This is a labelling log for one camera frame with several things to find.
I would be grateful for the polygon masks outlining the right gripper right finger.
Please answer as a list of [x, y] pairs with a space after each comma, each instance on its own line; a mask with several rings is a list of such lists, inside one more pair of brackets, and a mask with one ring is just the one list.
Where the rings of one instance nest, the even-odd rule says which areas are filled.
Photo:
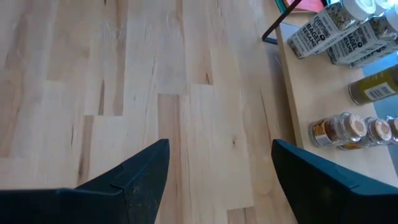
[[271, 158], [298, 224], [398, 224], [397, 187], [281, 139]]

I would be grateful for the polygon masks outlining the black lid olive herb jar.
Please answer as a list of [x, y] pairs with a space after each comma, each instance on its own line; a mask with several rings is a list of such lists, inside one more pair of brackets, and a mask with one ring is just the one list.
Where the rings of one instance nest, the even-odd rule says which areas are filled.
[[374, 103], [398, 94], [398, 64], [349, 84], [348, 92], [357, 105]]

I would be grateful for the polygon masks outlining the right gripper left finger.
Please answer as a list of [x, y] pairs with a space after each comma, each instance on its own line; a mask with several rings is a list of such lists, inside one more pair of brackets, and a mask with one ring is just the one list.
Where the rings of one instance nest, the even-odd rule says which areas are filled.
[[154, 224], [169, 161], [160, 139], [74, 189], [0, 190], [0, 224]]

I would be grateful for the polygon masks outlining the red notebook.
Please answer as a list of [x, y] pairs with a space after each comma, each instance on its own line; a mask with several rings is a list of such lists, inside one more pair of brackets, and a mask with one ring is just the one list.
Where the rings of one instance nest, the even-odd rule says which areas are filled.
[[292, 10], [293, 12], [314, 12], [318, 13], [324, 8], [322, 0], [301, 0]]

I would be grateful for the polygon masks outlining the white lid bagel seasoning jar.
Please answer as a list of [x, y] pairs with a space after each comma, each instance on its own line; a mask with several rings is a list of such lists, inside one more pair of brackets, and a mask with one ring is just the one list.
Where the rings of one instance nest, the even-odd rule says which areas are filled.
[[373, 52], [361, 57], [360, 59], [350, 63], [349, 68], [358, 68], [369, 63], [375, 62], [385, 56], [398, 51], [398, 42], [391, 42]]
[[347, 65], [393, 42], [398, 36], [398, 5], [372, 16], [327, 50], [333, 64]]
[[317, 54], [353, 32], [375, 11], [374, 0], [339, 0], [313, 16], [287, 44], [299, 59]]

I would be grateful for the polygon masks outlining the small cork-top glass jar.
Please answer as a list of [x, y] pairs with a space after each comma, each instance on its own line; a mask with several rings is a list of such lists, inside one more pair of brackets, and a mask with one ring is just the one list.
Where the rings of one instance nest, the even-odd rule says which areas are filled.
[[364, 118], [348, 112], [319, 119], [308, 126], [308, 137], [315, 147], [351, 144], [366, 134]]
[[367, 133], [358, 142], [351, 142], [338, 146], [341, 150], [362, 149], [367, 147], [386, 145], [392, 137], [392, 131], [384, 119], [368, 117], [364, 120]]
[[387, 118], [387, 123], [390, 126], [392, 133], [389, 144], [398, 144], [398, 118], [393, 118], [389, 116]]

